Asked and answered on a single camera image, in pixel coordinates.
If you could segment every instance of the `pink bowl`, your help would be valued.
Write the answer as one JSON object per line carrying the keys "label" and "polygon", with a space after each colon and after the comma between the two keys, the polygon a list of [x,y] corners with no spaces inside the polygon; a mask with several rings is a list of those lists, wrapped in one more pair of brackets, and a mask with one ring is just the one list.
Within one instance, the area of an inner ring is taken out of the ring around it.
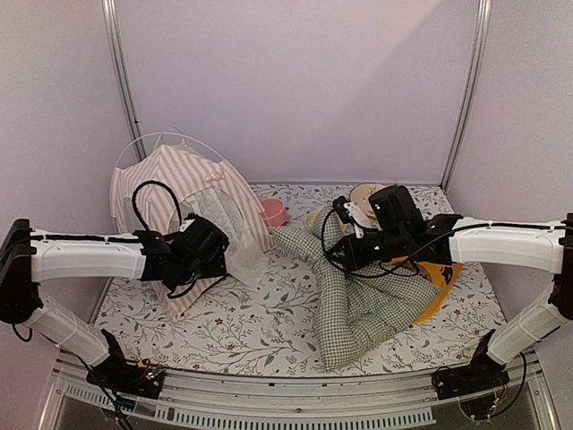
{"label": "pink bowl", "polygon": [[267,227],[280,227],[288,222],[287,209],[282,201],[277,199],[261,200],[265,210],[262,220]]}

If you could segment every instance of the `checkered cloth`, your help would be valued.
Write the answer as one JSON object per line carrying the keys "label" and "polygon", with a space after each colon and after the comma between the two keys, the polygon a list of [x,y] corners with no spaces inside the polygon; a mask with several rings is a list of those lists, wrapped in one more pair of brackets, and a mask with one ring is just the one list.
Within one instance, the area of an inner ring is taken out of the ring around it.
{"label": "checkered cloth", "polygon": [[[324,366],[332,370],[352,363],[406,329],[439,290],[422,276],[360,279],[333,267],[322,252],[320,240],[328,213],[328,208],[321,210],[312,233],[291,227],[273,228],[270,233],[280,247],[307,262],[316,276],[320,302],[314,331]],[[342,236],[338,217],[332,214],[325,226],[327,249]],[[373,263],[357,273],[375,275],[381,269]],[[411,274],[405,269],[398,269],[397,273]]]}

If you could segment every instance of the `yellow fabric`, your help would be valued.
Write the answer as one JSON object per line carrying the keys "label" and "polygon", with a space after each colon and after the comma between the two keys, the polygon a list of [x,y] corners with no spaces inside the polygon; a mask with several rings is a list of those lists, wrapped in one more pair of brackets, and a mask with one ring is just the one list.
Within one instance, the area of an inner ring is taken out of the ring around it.
{"label": "yellow fabric", "polygon": [[[406,258],[395,258],[390,263],[399,264],[405,259]],[[458,280],[464,265],[457,263],[448,266],[431,262],[417,262],[416,264],[428,274],[430,282],[440,289],[440,293],[438,293],[430,305],[426,307],[426,310],[422,312],[418,319],[414,321],[414,323],[419,324],[429,320],[440,310],[441,305],[444,303],[456,280]]]}

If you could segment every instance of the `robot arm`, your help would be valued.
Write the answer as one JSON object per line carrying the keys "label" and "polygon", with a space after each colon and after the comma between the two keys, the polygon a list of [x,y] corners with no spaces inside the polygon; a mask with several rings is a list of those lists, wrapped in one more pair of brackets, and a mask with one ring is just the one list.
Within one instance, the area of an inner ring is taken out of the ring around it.
{"label": "robot arm", "polygon": [[[436,373],[441,399],[505,383],[508,362],[573,319],[573,214],[566,221],[539,224],[446,214],[424,221],[404,186],[380,190],[370,204],[381,230],[345,236],[327,251],[330,261],[345,271],[408,256],[411,262],[495,262],[555,275],[519,315],[483,336],[470,365]],[[357,217],[347,209],[346,199],[337,199],[333,207],[343,222],[354,223]]]}
{"label": "robot arm", "polygon": [[22,324],[73,352],[112,390],[157,398],[160,368],[128,363],[114,336],[80,320],[38,288],[45,280],[118,277],[160,280],[174,292],[197,279],[224,276],[225,234],[201,217],[162,236],[136,231],[116,236],[62,235],[14,222],[0,248],[0,321]]}

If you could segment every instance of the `floral pattern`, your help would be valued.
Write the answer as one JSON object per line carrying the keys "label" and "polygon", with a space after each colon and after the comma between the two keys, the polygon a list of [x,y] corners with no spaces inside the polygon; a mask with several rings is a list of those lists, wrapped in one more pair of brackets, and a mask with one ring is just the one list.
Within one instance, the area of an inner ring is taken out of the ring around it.
{"label": "floral pattern", "polygon": [[[278,198],[291,224],[349,195],[350,185],[256,185]],[[438,187],[410,187],[425,217],[451,212]],[[310,269],[280,249],[257,287],[227,279],[173,322],[149,283],[114,279],[95,325],[112,332],[129,358],[149,357],[195,371],[262,376],[391,374],[466,362],[480,337],[504,322],[480,264],[467,264],[441,310],[352,365],[327,372],[313,334],[319,292]]]}

